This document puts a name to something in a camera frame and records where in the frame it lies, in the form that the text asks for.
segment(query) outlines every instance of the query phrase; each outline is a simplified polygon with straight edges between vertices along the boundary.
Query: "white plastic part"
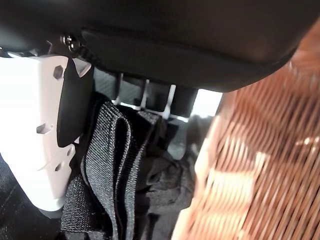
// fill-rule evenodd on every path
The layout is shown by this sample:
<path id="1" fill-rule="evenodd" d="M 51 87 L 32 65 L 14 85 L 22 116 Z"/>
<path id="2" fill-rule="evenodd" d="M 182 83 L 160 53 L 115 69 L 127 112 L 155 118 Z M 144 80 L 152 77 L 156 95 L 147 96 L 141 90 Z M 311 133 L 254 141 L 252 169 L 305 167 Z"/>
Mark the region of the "white plastic part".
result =
<path id="1" fill-rule="evenodd" d="M 0 153 L 30 201 L 49 212 L 65 203 L 76 153 L 57 142 L 67 63 L 64 56 L 0 58 Z M 88 69 L 77 67 L 82 75 Z"/>

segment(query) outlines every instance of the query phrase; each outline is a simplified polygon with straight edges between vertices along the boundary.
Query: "black curved panel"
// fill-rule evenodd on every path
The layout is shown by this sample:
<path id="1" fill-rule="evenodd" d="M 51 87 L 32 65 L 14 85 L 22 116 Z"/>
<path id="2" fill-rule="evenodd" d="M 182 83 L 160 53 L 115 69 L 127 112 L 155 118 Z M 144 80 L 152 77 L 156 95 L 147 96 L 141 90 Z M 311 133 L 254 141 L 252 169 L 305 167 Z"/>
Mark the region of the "black curved panel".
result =
<path id="1" fill-rule="evenodd" d="M 186 87 L 229 92 L 278 70 L 293 52 L 270 64 L 254 64 L 176 44 L 84 30 L 87 46 L 111 70 Z"/>
<path id="2" fill-rule="evenodd" d="M 1 5 L 7 15 L 33 16 L 78 36 L 83 27 L 101 32 L 109 27 L 252 62 L 288 55 L 320 13 L 318 0 L 2 0 Z"/>
<path id="3" fill-rule="evenodd" d="M 92 39 L 87 44 L 94 52 L 105 48 L 98 55 L 109 70 L 224 91 L 255 82 L 278 69 L 319 13 L 319 0 L 2 0 L 0 47 L 22 52 L 45 43 L 56 31 L 81 39 L 82 29 L 95 30 L 101 36 L 112 29 L 130 40 L 108 42 L 113 50 L 97 39 L 94 42 L 98 46 L 92 45 Z M 136 61 L 138 54 L 130 45 L 141 52 L 141 59 Z M 179 50 L 169 51 L 172 48 L 167 45 L 179 46 Z M 118 56 L 125 50 L 128 53 L 119 62 Z M 168 63 L 159 66 L 164 59 Z"/>
<path id="4" fill-rule="evenodd" d="M 69 59 L 64 71 L 56 127 L 59 147 L 68 146 L 84 132 L 93 86 L 94 68 L 79 77 L 74 61 Z"/>

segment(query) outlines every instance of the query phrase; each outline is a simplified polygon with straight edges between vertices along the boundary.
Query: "hexagonal hole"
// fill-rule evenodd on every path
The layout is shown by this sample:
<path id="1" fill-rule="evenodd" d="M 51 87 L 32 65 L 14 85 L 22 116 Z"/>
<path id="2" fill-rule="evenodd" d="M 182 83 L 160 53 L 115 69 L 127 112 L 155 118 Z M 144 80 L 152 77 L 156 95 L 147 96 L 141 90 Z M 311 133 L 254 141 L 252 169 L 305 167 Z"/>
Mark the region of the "hexagonal hole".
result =
<path id="1" fill-rule="evenodd" d="M 53 71 L 53 77 L 57 80 L 62 78 L 62 74 L 64 73 L 64 69 L 61 65 L 56 66 Z"/>

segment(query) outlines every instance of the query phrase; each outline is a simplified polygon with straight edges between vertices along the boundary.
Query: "black strap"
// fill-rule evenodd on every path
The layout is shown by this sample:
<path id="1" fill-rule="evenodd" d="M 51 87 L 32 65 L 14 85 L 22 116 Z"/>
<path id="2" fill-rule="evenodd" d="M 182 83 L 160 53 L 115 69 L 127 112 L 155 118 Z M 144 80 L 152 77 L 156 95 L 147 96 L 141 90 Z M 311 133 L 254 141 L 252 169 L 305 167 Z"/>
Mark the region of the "black strap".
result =
<path id="1" fill-rule="evenodd" d="M 82 174 L 72 179 L 67 191 L 62 230 L 133 239 L 140 159 L 157 120 L 150 113 L 119 110 L 109 101 L 101 106 Z"/>

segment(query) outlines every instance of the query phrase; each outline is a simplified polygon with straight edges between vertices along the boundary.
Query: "brown wicker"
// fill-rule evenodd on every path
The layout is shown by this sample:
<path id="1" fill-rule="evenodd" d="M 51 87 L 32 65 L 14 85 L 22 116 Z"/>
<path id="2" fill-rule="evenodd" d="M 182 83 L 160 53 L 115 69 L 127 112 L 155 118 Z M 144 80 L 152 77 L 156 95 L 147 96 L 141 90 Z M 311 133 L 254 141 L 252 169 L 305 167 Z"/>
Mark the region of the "brown wicker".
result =
<path id="1" fill-rule="evenodd" d="M 173 240 L 320 240 L 317 30 L 282 69 L 223 96 Z"/>

